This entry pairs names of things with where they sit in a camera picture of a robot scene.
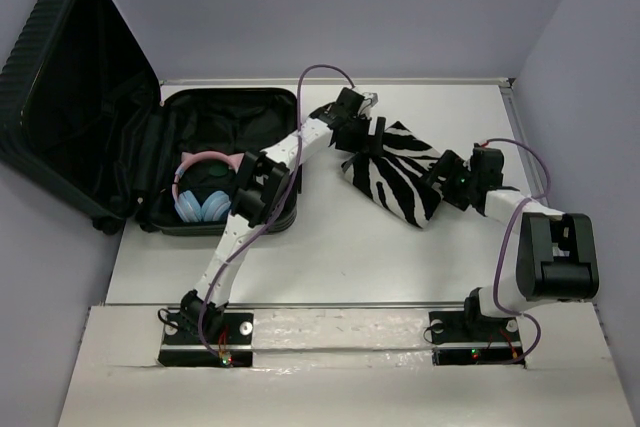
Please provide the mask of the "pink blue cat-ear headphones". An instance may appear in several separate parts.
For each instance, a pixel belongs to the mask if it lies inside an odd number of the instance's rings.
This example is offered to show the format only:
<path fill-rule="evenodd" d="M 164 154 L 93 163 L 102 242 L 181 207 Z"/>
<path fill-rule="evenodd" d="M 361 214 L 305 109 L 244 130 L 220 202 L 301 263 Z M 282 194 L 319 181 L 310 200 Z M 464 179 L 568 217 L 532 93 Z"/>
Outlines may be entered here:
<path fill-rule="evenodd" d="M 236 153 L 226 155 L 218 151 L 202 151 L 198 153 L 181 153 L 181 163 L 174 172 L 171 194 L 174 208 L 180 219 L 185 223 L 218 222 L 225 220 L 231 208 L 230 196 L 223 190 L 211 193 L 204 202 L 200 203 L 192 191 L 179 190 L 179 182 L 191 167 L 205 161 L 221 162 L 237 173 L 244 155 Z"/>

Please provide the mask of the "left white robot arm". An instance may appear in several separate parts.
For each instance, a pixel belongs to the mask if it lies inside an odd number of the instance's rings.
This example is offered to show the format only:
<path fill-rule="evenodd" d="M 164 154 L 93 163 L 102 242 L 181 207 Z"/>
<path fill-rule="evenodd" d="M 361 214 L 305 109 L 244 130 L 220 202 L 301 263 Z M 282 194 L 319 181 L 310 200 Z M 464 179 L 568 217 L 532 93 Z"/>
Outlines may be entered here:
<path fill-rule="evenodd" d="M 221 239 L 205 273 L 180 301 L 176 323 L 201 342 L 215 339 L 222 329 L 223 315 L 232 287 L 252 244 L 277 220 L 297 181 L 299 168 L 312 156 L 337 142 L 340 133 L 353 126 L 368 131 L 378 103 L 375 93 L 345 87 L 338 98 L 312 111 L 296 129 L 276 144 L 249 150 L 230 158 L 202 152 L 183 160 L 174 179 L 202 160 L 221 160 L 235 171 L 227 203 Z"/>

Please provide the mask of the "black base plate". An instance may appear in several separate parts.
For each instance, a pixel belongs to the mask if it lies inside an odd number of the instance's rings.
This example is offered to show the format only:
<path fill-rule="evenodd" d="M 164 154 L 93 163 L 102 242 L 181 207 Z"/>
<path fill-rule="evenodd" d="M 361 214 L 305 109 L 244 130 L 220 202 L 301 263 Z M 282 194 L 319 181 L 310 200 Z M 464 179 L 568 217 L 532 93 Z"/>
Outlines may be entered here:
<path fill-rule="evenodd" d="M 177 308 L 161 308 L 158 318 L 163 334 L 157 362 L 164 367 L 250 368 L 253 366 L 253 321 L 251 312 L 231 311 L 221 329 L 203 345 L 196 328 Z"/>
<path fill-rule="evenodd" d="M 506 364 L 523 354 L 514 318 L 468 322 L 461 310 L 433 310 L 423 331 L 435 366 Z"/>

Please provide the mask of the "black hard-shell suitcase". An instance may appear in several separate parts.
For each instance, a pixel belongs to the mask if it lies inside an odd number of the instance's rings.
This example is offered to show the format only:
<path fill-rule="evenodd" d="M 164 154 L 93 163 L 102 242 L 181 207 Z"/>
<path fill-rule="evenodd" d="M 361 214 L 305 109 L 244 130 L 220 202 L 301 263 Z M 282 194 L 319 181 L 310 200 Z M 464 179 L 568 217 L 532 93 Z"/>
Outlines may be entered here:
<path fill-rule="evenodd" d="M 37 0 L 1 72 L 1 158 L 112 235 L 216 236 L 185 223 L 171 185 L 181 153 L 260 150 L 296 126 L 283 88 L 196 87 L 163 97 L 155 71 L 112 0 Z M 229 191 L 205 161 L 179 190 L 199 202 Z"/>

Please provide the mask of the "green round disc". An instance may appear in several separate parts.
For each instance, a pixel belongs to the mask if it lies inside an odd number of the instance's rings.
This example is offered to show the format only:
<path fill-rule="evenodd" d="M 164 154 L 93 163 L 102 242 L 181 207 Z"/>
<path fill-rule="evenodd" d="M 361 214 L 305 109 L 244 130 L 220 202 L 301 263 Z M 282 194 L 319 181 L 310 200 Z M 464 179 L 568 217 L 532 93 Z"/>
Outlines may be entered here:
<path fill-rule="evenodd" d="M 229 166 L 222 162 L 212 163 L 208 168 L 208 174 L 212 177 L 224 177 L 229 172 Z"/>

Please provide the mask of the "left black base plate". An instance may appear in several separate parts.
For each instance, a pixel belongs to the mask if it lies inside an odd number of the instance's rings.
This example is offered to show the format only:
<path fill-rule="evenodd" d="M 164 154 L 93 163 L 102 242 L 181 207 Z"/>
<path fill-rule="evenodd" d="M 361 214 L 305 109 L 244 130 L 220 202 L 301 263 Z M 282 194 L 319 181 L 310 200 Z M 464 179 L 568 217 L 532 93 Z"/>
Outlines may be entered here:
<path fill-rule="evenodd" d="M 196 328 L 177 308 L 161 308 L 158 318 L 163 334 L 157 362 L 164 367 L 250 368 L 253 366 L 253 321 L 251 312 L 231 311 L 221 329 L 203 345 Z"/>

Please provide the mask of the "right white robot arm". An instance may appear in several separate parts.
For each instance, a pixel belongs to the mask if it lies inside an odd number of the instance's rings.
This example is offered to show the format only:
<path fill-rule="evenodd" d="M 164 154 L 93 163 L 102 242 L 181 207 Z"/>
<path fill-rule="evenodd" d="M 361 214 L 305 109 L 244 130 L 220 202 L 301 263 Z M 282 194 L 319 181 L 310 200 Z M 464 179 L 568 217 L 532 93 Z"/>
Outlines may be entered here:
<path fill-rule="evenodd" d="M 471 291 L 460 315 L 462 331 L 473 339 L 491 333 L 496 318 L 555 302 L 591 301 L 599 291 L 591 219 L 506 186 L 503 167 L 502 151 L 485 142 L 467 160 L 445 151 L 422 179 L 450 205 L 471 207 L 506 226 L 492 284 Z"/>

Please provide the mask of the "zebra print pouch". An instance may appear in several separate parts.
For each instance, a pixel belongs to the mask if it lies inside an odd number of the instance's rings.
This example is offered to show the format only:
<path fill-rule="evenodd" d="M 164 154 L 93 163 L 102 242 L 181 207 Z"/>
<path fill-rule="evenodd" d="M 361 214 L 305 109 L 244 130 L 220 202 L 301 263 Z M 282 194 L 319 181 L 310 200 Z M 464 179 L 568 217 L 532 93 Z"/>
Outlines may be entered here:
<path fill-rule="evenodd" d="M 376 205 L 424 229 L 442 201 L 424 179 L 441 153 L 397 121 L 387 127 L 379 155 L 359 152 L 341 165 L 343 178 Z"/>

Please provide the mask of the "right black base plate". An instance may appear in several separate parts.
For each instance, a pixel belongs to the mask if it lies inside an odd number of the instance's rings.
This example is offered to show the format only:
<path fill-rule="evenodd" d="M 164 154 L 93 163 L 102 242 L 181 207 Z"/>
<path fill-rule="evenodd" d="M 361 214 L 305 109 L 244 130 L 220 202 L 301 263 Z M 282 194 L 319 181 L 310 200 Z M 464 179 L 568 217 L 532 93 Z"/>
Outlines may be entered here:
<path fill-rule="evenodd" d="M 514 318 L 468 322 L 461 310 L 433 310 L 423 331 L 435 366 L 506 364 L 523 354 Z"/>

